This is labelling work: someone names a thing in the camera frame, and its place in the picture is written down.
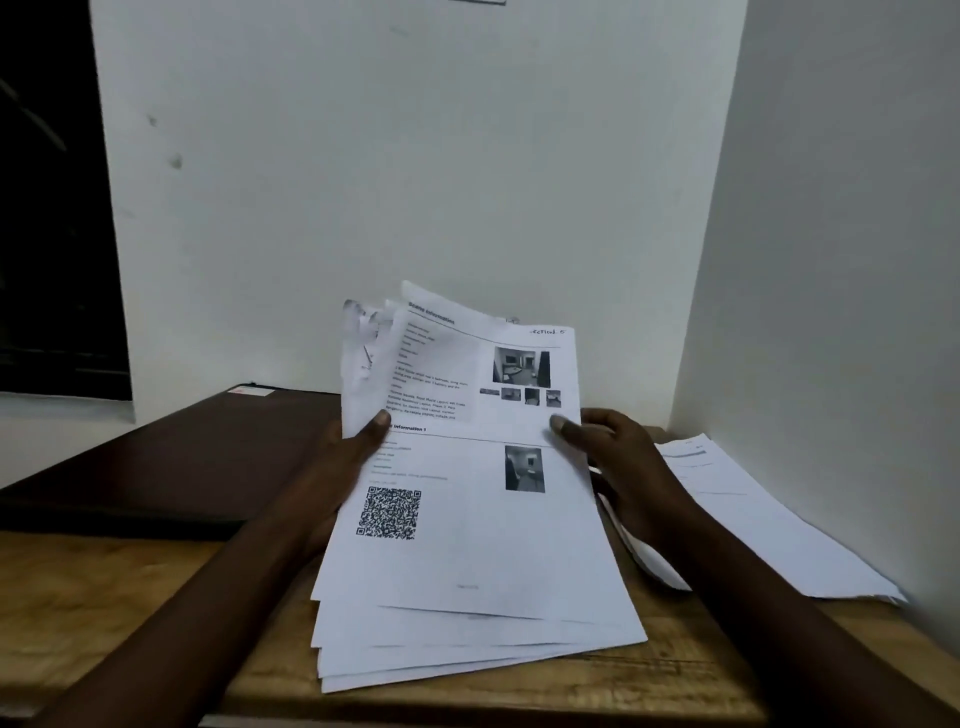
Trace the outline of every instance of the stack of papers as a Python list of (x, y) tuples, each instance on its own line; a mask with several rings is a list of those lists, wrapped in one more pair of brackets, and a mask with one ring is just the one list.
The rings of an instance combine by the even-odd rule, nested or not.
[(585, 457), (573, 329), (521, 326), (405, 282), (344, 309), (344, 435), (391, 431), (313, 590), (323, 691), (639, 643)]

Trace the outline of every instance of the paper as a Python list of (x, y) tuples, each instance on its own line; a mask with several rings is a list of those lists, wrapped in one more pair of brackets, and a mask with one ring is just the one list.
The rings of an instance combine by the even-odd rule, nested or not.
[[(905, 601), (893, 582), (780, 504), (706, 435), (658, 449), (696, 501), (801, 594)], [(637, 561), (667, 585), (689, 591), (666, 560), (629, 534), (605, 500), (604, 505)]]
[(233, 389), (227, 389), (232, 395), (253, 395), (254, 397), (266, 397), (269, 394), (272, 394), (275, 390), (267, 389), (266, 387), (251, 387), (246, 384), (241, 384), (239, 387), (233, 387)]
[[(349, 435), (386, 402), (391, 432), (341, 508), (313, 596), (635, 623), (586, 460), (546, 429), (547, 389), (578, 418), (573, 330), (403, 292), (406, 307), (350, 393), (363, 402), (358, 420), (344, 422)], [(480, 391), (494, 387), (500, 397)], [(518, 390), (531, 391), (503, 394)]]
[(402, 297), (344, 308), (345, 435), (385, 404), (393, 427), (314, 588), (324, 691), (644, 641), (586, 462), (546, 429), (579, 417), (572, 329)]
[(322, 602), (311, 646), (519, 645), (584, 643), (624, 633), (620, 626), (551, 619)]

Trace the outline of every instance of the hand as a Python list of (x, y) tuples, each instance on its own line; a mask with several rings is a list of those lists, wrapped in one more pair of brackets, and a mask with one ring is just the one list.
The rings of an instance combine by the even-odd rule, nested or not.
[(270, 505), (268, 517), (292, 524), (304, 540), (306, 558), (326, 547), (337, 510), (356, 485), (360, 469), (390, 430), (390, 413), (381, 409), (355, 437), (343, 438), (338, 420), (312, 446), (290, 484)]
[(677, 533), (675, 526), (703, 513), (642, 426), (612, 409), (580, 414), (583, 426), (554, 415), (550, 428), (600, 469), (612, 489), (604, 495), (636, 538), (660, 550)]

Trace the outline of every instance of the wooden desk surface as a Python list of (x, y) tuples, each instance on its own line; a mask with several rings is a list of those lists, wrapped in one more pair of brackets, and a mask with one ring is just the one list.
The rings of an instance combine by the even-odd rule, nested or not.
[[(314, 567), (285, 598), (218, 712), (444, 724), (520, 723), (543, 712), (554, 721), (590, 725), (638, 717), (763, 722), (750, 671), (700, 601), (642, 576), (607, 526), (648, 643), (321, 695), (317, 652), (309, 646)], [(218, 547), (0, 532), (0, 704), (32, 710), (52, 699)], [(960, 663), (894, 607), (835, 601), (823, 608), (874, 652), (960, 707)]]

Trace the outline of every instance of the dark brown panel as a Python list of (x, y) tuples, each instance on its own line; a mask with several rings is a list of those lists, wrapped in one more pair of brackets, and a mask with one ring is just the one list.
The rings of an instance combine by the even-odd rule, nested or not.
[(0, 491), (0, 528), (229, 538), (339, 416), (339, 395), (224, 392)]

